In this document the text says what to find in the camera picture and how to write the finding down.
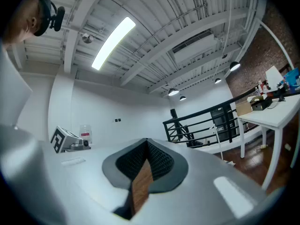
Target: air conditioning unit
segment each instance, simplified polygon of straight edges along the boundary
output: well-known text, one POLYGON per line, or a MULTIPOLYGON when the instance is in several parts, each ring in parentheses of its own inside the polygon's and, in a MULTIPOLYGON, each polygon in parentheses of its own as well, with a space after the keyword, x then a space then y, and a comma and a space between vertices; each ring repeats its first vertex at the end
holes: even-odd
POLYGON ((172 51, 174 53, 175 61, 180 63, 210 50, 216 44, 217 41, 214 39, 214 35, 207 31, 180 43, 174 47, 172 51))

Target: table top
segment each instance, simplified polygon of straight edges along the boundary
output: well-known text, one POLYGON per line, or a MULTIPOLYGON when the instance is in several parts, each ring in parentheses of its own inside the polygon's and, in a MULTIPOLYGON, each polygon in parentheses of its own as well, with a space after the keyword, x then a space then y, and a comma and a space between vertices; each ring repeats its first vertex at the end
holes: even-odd
POLYGON ((266 108, 263 111, 252 111, 238 118, 258 125, 277 128, 285 126, 300 108, 300 95, 285 97, 284 102, 277 102, 275 100, 269 107, 271 109, 266 108))

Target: blue container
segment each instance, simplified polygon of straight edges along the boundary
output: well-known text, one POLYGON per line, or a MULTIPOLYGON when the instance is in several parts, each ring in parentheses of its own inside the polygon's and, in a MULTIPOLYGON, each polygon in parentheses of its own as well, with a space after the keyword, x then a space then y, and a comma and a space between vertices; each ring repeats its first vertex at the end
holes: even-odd
POLYGON ((299 70, 298 68, 295 68, 292 71, 289 71, 286 75, 284 75, 285 81, 289 83, 289 85, 295 85, 296 84, 296 78, 299 77, 299 70))

